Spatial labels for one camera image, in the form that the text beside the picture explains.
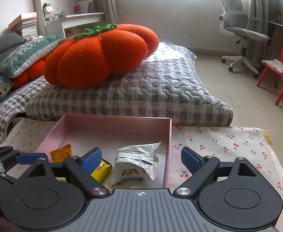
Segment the small orange white packet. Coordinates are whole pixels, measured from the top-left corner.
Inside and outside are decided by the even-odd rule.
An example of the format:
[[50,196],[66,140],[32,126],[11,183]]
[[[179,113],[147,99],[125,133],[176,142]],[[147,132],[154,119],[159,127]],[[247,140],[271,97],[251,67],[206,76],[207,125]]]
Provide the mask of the small orange white packet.
[[66,158],[72,156],[71,145],[67,144],[62,148],[58,148],[50,152],[52,162],[63,162]]

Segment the cherry print cloth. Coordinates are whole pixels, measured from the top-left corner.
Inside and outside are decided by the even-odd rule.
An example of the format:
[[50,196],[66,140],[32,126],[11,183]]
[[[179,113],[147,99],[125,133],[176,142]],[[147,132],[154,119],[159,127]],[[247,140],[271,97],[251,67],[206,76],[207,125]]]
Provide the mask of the cherry print cloth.
[[[26,118],[13,120],[13,129],[1,145],[16,150],[35,151],[51,131],[55,122],[40,122]],[[168,186],[174,188],[190,173],[180,165],[180,149],[184,146],[201,155],[213,155],[222,161],[243,156],[277,189],[283,200],[283,168],[272,150],[266,130],[250,127],[173,126],[171,136],[171,166]],[[276,228],[283,231],[283,211]]]

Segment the green snowflake pillow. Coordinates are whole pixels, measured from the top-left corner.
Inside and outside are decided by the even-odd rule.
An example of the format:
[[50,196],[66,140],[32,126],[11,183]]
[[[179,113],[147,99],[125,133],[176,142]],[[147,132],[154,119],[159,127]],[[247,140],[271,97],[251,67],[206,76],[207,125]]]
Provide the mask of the green snowflake pillow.
[[18,77],[35,62],[51,53],[63,40],[61,35],[52,35],[22,44],[0,63],[0,75],[8,78]]

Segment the pink cardboard box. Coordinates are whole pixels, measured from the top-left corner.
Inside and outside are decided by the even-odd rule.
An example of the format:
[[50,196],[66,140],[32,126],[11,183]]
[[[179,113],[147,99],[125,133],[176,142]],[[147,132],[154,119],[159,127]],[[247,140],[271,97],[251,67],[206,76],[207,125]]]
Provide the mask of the pink cardboard box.
[[37,152],[50,154],[70,144],[73,155],[83,156],[99,147],[103,159],[114,163],[119,148],[160,143],[156,152],[159,158],[158,176],[154,181],[146,181],[144,186],[165,188],[169,177],[171,133],[170,118],[70,114],[56,123]]

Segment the wooden desk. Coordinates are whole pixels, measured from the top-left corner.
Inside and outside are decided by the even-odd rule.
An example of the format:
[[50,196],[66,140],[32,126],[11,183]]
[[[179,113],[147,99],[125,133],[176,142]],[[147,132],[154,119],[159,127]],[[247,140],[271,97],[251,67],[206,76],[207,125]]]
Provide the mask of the wooden desk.
[[276,12],[273,20],[268,22],[269,41],[269,58],[280,59],[283,47],[283,17],[281,12]]

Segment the white bookshelf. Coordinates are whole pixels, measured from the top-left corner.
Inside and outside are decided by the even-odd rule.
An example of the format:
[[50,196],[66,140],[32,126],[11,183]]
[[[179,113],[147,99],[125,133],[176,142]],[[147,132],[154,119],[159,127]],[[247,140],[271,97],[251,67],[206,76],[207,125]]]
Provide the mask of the white bookshelf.
[[70,37],[93,24],[105,21],[94,0],[33,0],[37,13],[37,30],[42,36]]

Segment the grey office chair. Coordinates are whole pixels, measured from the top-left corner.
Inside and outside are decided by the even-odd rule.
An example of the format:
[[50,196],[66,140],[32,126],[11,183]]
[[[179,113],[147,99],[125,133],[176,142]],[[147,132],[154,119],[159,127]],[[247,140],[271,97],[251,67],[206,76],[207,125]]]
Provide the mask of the grey office chair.
[[266,43],[269,41],[269,37],[265,34],[255,32],[247,29],[249,22],[248,15],[244,12],[241,0],[221,0],[223,7],[223,14],[219,16],[220,31],[226,35],[232,35],[244,39],[244,45],[242,47],[241,55],[237,56],[223,56],[221,62],[231,61],[232,63],[228,67],[229,72],[233,72],[233,67],[238,64],[244,64],[247,68],[252,70],[253,77],[259,76],[260,66],[254,66],[247,59],[247,39],[256,40]]

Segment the stack of books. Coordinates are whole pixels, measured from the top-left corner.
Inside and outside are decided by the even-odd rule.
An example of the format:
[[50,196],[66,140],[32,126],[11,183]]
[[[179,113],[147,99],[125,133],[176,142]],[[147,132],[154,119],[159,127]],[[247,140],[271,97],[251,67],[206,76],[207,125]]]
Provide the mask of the stack of books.
[[8,30],[16,32],[22,37],[38,36],[37,13],[20,14],[8,25]]

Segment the yellow blue snack packet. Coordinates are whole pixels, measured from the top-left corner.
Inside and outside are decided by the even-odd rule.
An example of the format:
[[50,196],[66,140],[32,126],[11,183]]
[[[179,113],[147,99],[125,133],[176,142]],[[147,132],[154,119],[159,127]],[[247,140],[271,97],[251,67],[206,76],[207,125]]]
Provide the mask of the yellow blue snack packet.
[[102,182],[109,174],[110,170],[112,170],[112,165],[108,161],[102,159],[98,167],[91,173],[91,177],[98,182]]

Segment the grey checked sofa cover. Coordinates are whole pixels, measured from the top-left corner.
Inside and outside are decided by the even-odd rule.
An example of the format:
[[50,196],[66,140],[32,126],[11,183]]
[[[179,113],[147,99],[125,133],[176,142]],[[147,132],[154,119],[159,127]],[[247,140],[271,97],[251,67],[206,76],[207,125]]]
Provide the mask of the grey checked sofa cover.
[[13,91],[0,104],[0,143],[6,138],[8,126],[16,115],[25,113],[27,103],[42,91],[48,82],[43,76]]

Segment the grey checked quilted cushion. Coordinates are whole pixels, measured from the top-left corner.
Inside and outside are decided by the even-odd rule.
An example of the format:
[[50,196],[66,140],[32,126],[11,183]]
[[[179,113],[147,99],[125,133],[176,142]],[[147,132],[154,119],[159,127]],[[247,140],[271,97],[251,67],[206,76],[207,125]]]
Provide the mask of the grey checked quilted cushion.
[[93,88],[47,85],[28,101],[26,115],[35,120],[66,114],[166,117],[175,125],[228,126],[233,108],[204,87],[196,59],[183,46],[161,42],[138,68]]

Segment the white text snack packet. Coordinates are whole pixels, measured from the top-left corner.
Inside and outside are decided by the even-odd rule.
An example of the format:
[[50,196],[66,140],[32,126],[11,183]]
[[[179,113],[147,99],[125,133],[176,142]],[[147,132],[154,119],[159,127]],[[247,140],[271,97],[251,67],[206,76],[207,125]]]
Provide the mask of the white text snack packet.
[[131,180],[155,180],[158,174],[158,143],[131,145],[119,148],[108,183],[114,186]]

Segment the orange pumpkin plush cushion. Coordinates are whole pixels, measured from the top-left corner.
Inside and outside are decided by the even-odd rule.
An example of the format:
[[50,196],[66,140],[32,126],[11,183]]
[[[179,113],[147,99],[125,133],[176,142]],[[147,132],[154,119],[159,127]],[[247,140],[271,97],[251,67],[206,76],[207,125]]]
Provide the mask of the orange pumpkin plush cushion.
[[62,41],[48,55],[44,77],[52,85],[87,89],[112,74],[126,74],[137,68],[158,46],[157,34],[144,26],[107,24],[86,28]]

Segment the small orange pumpkin cushion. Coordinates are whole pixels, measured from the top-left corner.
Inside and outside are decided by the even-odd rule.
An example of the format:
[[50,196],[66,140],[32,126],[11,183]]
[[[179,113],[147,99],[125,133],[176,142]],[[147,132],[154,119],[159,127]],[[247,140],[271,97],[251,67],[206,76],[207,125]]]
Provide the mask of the small orange pumpkin cushion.
[[36,61],[27,70],[21,73],[18,77],[11,78],[13,82],[13,88],[18,89],[28,84],[29,82],[41,77],[44,73],[45,62],[49,55],[44,56],[40,60]]

